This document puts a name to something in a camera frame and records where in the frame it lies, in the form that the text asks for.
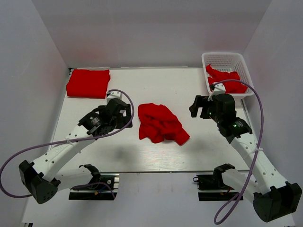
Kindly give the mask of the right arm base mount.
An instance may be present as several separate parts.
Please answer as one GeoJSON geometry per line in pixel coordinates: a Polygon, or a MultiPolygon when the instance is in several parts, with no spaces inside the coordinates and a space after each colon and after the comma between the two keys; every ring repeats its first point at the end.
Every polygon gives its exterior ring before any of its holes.
{"type": "Polygon", "coordinates": [[[197,174],[193,182],[197,184],[199,201],[229,201],[238,193],[229,186],[219,186],[213,174],[197,174]]]}

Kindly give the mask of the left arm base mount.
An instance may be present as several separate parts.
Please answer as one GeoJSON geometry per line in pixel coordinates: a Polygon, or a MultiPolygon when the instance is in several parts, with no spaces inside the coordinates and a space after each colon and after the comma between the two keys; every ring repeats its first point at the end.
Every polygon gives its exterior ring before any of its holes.
{"type": "Polygon", "coordinates": [[[84,187],[81,189],[70,189],[70,201],[113,201],[118,193],[119,174],[101,174],[100,184],[84,187]]]}

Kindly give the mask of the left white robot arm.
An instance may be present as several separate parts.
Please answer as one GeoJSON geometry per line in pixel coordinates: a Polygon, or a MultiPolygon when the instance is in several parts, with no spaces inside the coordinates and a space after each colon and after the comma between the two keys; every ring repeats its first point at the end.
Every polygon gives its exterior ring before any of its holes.
{"type": "Polygon", "coordinates": [[[19,165],[23,185],[39,204],[67,188],[94,190],[103,185],[111,192],[112,187],[101,181],[99,170],[91,164],[69,171],[62,171],[62,168],[96,140],[131,127],[133,117],[133,103],[127,104],[119,98],[112,98],[107,105],[95,108],[79,120],[65,140],[34,161],[25,160],[19,165]]]}

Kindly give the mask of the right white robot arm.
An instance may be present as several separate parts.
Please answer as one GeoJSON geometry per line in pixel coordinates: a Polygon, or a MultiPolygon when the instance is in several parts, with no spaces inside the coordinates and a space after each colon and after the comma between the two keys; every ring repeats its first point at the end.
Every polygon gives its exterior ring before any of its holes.
{"type": "Polygon", "coordinates": [[[197,95],[189,107],[191,116],[212,119],[220,134],[240,154],[254,176],[249,181],[243,197],[252,203],[256,214],[264,222],[292,214],[297,210],[302,189],[297,183],[289,183],[271,164],[247,122],[235,110],[234,98],[229,94],[212,97],[197,95]]]}

